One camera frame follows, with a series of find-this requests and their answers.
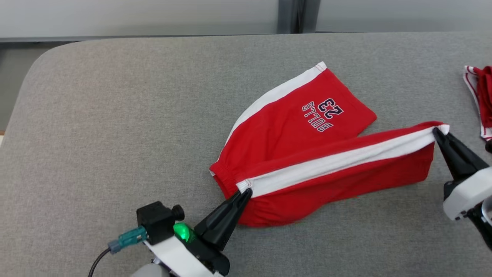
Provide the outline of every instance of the green light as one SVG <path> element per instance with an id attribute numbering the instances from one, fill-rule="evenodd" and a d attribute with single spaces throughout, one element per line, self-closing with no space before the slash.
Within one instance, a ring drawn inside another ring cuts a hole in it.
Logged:
<path id="1" fill-rule="evenodd" d="M 193 231 L 190 230 L 190 228 L 184 224 L 184 223 L 176 223 L 174 224 L 174 233 L 178 238 L 182 239 L 185 242 L 188 242 L 190 238 L 193 236 Z"/>

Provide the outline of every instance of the teal connector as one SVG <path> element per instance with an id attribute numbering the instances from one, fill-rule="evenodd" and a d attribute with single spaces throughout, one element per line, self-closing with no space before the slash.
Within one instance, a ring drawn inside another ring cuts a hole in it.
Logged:
<path id="1" fill-rule="evenodd" d="M 124 234 L 121 234 L 117 240 L 108 243 L 111 254 L 118 253 L 121 249 L 143 242 L 147 239 L 147 231 L 143 226 L 130 230 Z"/>

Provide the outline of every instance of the clothing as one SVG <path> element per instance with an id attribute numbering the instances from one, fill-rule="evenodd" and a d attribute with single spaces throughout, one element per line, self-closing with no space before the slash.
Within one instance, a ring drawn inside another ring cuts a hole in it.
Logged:
<path id="1" fill-rule="evenodd" d="M 432 129 L 357 137 L 376 115 L 321 62 L 270 90 L 234 124 L 210 171 L 229 198 L 253 190 L 240 219 L 248 226 L 298 221 L 320 206 L 424 180 Z"/>
<path id="2" fill-rule="evenodd" d="M 463 80 L 475 100 L 480 117 L 480 136 L 492 139 L 492 67 L 484 69 L 465 66 Z"/>

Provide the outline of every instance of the garment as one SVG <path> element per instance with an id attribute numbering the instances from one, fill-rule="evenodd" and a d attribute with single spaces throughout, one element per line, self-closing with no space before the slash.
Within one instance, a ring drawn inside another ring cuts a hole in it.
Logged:
<path id="1" fill-rule="evenodd" d="M 465 66 L 463 80 L 475 100 L 480 117 L 480 136 L 492 139 L 492 67 L 484 69 Z"/>
<path id="2" fill-rule="evenodd" d="M 298 221 L 320 206 L 424 180 L 432 129 L 414 127 L 357 137 L 376 115 L 321 62 L 270 90 L 234 124 L 210 171 L 228 198 L 253 190 L 241 224 Z"/>

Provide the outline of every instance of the gray table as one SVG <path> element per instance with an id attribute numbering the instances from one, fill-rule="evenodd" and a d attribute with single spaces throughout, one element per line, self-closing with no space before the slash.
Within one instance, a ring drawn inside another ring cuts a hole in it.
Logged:
<path id="1" fill-rule="evenodd" d="M 42 55 L 0 147 L 3 276 L 86 275 L 135 210 L 181 204 L 196 224 L 223 200 L 208 172 L 239 115 L 324 61 L 377 115 L 365 134 L 427 120 L 492 163 L 463 65 L 492 64 L 492 33 L 124 38 Z M 301 223 L 239 227 L 231 276 L 490 276 L 470 222 L 442 211 L 451 178 L 436 150 L 426 181 L 325 205 Z M 99 276 L 149 262 L 106 256 Z"/>

